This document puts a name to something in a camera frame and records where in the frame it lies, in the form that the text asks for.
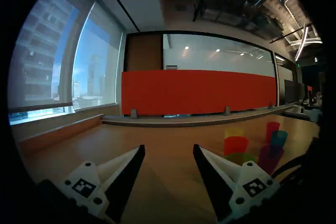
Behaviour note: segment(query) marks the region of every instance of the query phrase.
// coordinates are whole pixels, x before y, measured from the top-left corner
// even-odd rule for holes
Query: desk
[[[193,144],[223,156],[224,129],[241,127],[247,152],[258,158],[266,123],[278,121],[288,132],[278,167],[306,152],[319,127],[309,121],[268,115],[230,124],[140,128],[100,125],[37,152],[26,160],[36,182],[63,179],[83,161],[104,163],[145,144],[146,156],[122,216],[122,223],[215,223],[215,214],[192,155]]]

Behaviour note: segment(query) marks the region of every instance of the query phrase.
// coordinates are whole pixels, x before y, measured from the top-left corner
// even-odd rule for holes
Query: red panel
[[[122,113],[216,113],[276,104],[276,79],[204,70],[128,71],[122,75]]]

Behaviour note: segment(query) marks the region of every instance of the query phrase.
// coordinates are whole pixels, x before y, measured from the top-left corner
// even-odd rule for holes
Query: yellow cup
[[[244,130],[242,128],[225,128],[224,129],[225,138],[228,137],[243,137]]]

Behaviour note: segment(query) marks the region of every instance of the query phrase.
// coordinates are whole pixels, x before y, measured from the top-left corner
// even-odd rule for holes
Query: building
[[[95,95],[95,80],[97,79],[97,66],[99,63],[99,55],[92,54],[89,60],[89,69],[87,75],[87,95]]]
[[[11,67],[10,78],[19,85],[13,94],[16,104],[49,103],[58,96],[58,88],[52,88],[52,73],[58,43],[72,10],[65,0],[38,0],[29,13],[13,52],[15,67]]]
[[[99,79],[99,95],[104,96],[105,92],[105,75],[101,75]]]
[[[81,85],[80,81],[73,82],[73,95],[72,95],[72,97],[74,97],[74,98],[80,97],[80,85]]]

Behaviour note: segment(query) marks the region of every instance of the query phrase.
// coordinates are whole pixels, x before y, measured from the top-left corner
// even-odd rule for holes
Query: ceiling light
[[[283,58],[280,58],[278,56],[276,56],[277,59],[280,59],[281,61],[285,61]]]
[[[295,62],[299,59],[299,56],[300,56],[300,54],[301,54],[301,52],[302,52],[302,49],[303,49],[303,47],[305,46],[305,42],[306,42],[306,38],[307,38],[307,34],[308,34],[308,27],[306,27],[306,29],[305,29],[304,32],[303,32],[302,42],[301,42],[301,44],[300,44],[299,49],[297,50],[297,55],[296,55],[296,57],[295,57]]]
[[[293,45],[299,45],[300,42],[296,42],[294,44],[291,44],[292,46]],[[322,41],[306,41],[304,44],[322,44]]]

